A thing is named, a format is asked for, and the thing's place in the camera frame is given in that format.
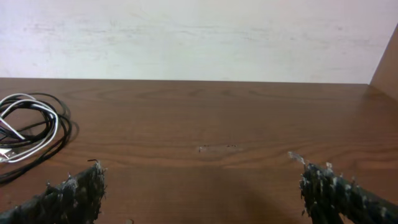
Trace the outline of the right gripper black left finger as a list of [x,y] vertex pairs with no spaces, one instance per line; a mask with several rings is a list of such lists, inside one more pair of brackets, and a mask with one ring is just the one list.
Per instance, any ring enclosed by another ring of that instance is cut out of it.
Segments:
[[12,209],[1,212],[1,224],[86,224],[98,219],[105,195],[104,169],[98,160],[80,173]]

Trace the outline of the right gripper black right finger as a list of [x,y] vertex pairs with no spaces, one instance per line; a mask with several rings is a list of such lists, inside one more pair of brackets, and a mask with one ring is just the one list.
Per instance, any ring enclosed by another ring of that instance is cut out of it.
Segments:
[[397,224],[396,204],[363,189],[355,179],[336,175],[331,163],[321,167],[294,152],[289,157],[303,164],[299,181],[302,214],[313,224],[343,224],[344,218],[355,224]]

